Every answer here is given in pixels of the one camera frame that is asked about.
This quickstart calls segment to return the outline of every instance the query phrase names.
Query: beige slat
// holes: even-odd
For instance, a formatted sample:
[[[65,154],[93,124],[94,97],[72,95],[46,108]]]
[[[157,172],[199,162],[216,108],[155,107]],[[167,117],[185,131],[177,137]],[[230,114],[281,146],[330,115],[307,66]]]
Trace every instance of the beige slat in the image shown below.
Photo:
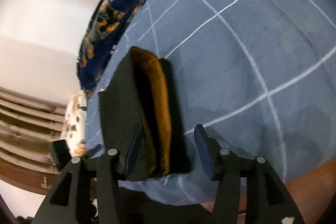
[[[10,153],[2,148],[0,148],[0,158],[31,170],[36,170],[44,173],[58,174],[57,168],[54,165],[43,164],[38,161],[25,159],[23,157]]]
[[[9,117],[18,119],[23,122],[31,123],[37,126],[49,128],[49,129],[56,130],[56,131],[62,131],[63,124],[60,122],[53,122],[53,121],[41,119],[38,117],[32,117],[24,113],[20,113],[20,112],[6,109],[3,107],[0,107],[0,113],[7,115]]]
[[[52,120],[55,122],[64,122],[64,116],[62,115],[57,115],[57,114],[53,114],[53,113],[47,113],[47,112],[43,112],[40,110],[36,110],[36,109],[32,109],[29,107],[25,107],[25,106],[20,106],[11,102],[8,102],[6,100],[0,99],[0,105],[7,107],[9,109],[18,111],[18,112],[22,112],[31,116],[35,116],[35,117],[39,117],[39,118],[43,118],[43,119],[47,119],[47,120]]]
[[[15,135],[23,135],[40,141],[53,142],[60,137],[59,131],[35,126],[3,114],[0,114],[0,126],[8,128]]]
[[[51,106],[48,104],[44,104],[44,103],[40,103],[40,102],[35,102],[32,100],[28,100],[28,99],[24,99],[21,98],[19,96],[15,96],[12,94],[9,94],[7,92],[1,91],[0,90],[0,98],[19,104],[19,105],[24,105],[27,107],[31,107],[34,109],[38,109],[38,110],[42,110],[42,111],[46,111],[46,112],[50,112],[50,113],[55,113],[55,114],[59,114],[59,115],[65,115],[65,108],[61,108],[61,107],[55,107],[55,106]]]
[[[48,142],[36,143],[15,135],[0,134],[0,147],[21,157],[53,164],[48,153]]]

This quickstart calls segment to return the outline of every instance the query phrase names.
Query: blue gripper pad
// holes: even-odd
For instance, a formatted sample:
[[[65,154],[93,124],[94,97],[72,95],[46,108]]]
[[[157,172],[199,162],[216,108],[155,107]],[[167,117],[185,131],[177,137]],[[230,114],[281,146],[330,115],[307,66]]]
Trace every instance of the blue gripper pad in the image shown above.
[[[212,180],[215,176],[213,167],[212,156],[209,153],[206,145],[207,133],[201,124],[198,124],[194,128],[194,140],[198,151],[199,158],[201,159],[204,173]]]

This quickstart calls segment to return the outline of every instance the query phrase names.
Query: dark blue fabric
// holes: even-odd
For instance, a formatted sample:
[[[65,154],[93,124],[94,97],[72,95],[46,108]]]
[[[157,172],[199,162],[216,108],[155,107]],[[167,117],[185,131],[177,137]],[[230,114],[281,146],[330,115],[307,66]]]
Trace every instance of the dark blue fabric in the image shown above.
[[[88,97],[100,80],[114,46],[146,0],[101,0],[79,50],[77,76]]]

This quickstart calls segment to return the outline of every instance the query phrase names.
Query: silver screw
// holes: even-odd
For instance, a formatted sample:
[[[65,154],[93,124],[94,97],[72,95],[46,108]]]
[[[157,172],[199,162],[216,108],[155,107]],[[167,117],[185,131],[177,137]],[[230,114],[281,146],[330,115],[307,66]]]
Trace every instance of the silver screw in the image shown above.
[[[230,150],[226,149],[226,148],[222,148],[220,150],[220,153],[223,155],[223,156],[227,156],[230,154]]]
[[[260,164],[264,164],[265,163],[265,158],[263,158],[263,157],[258,157],[257,158],[257,162],[259,162]]]
[[[110,149],[109,151],[107,151],[107,154],[109,154],[110,156],[114,156],[118,153],[118,150],[117,149]]]
[[[76,157],[73,157],[73,158],[71,159],[71,162],[72,162],[73,164],[76,164],[76,163],[79,163],[80,160],[81,160],[81,158],[78,157],[78,156],[76,156]]]

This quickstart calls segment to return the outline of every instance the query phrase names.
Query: white wall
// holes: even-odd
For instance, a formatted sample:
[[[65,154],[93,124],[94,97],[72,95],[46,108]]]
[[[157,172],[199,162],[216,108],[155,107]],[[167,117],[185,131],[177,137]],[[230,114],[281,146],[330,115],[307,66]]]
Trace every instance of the white wall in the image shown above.
[[[66,105],[79,89],[76,57],[99,0],[0,0],[0,86]],[[15,216],[34,216],[44,196],[0,181]]]

